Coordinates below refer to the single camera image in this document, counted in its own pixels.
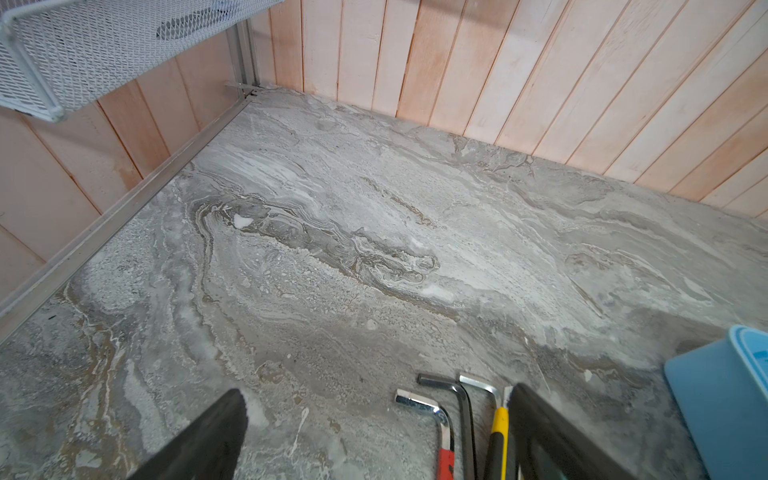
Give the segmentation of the red handled hex key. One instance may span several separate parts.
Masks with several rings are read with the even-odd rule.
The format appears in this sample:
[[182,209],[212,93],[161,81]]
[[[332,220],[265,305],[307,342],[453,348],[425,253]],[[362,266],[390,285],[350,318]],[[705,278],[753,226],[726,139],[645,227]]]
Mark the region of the red handled hex key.
[[436,479],[454,480],[455,440],[447,411],[436,400],[403,389],[396,390],[394,401],[430,415],[435,420],[438,430]]

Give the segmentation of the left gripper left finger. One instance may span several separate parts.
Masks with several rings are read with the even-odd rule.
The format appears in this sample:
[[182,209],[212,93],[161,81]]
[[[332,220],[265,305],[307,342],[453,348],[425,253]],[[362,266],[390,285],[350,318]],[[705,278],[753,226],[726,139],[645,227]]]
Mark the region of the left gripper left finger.
[[232,479],[248,424],[242,393],[230,389],[131,477]]

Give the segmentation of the yellow black handled screwdriver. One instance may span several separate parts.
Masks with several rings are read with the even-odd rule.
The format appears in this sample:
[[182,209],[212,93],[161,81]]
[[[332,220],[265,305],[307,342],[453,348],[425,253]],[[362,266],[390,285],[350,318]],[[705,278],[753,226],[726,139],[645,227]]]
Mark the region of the yellow black handled screwdriver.
[[483,478],[485,480],[505,480],[508,463],[510,425],[508,402],[513,387],[505,386],[502,389],[499,389],[484,379],[468,374],[460,374],[458,379],[461,384],[484,390],[490,393],[494,398],[496,408],[489,438]]

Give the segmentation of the left aluminium wall rail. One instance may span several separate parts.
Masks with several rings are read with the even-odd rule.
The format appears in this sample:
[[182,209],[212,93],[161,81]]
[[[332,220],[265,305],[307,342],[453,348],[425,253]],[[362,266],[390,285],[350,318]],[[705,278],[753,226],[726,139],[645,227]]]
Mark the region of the left aluminium wall rail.
[[1,112],[1,335],[12,336],[245,107],[241,21],[59,123]]

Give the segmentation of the black hex key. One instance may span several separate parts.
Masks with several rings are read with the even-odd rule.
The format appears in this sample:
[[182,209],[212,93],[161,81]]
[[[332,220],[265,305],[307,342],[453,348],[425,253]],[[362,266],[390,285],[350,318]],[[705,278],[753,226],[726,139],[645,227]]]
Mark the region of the black hex key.
[[[417,383],[426,387],[452,391],[456,395],[460,415],[459,426],[461,430],[460,439],[462,442],[461,453],[463,456],[463,475],[464,479],[476,479],[478,468],[473,431],[473,412],[471,401],[465,387],[461,385],[458,380],[429,373],[419,373],[417,375]],[[437,478],[453,479],[454,468],[455,454],[449,454],[447,447],[441,447],[438,451]]]

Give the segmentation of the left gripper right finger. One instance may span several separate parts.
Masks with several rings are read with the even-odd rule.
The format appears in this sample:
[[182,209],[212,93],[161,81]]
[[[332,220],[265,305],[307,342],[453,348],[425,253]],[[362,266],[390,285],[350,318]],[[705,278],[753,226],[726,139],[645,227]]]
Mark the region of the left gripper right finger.
[[516,384],[508,408],[517,479],[633,477],[532,387]]

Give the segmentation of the blue translucent plastic toolbox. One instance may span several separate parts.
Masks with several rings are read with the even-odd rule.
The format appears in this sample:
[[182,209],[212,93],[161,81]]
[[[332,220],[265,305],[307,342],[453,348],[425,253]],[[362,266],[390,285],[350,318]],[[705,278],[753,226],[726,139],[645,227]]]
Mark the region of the blue translucent plastic toolbox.
[[664,374],[711,479],[767,477],[767,334],[735,325]]

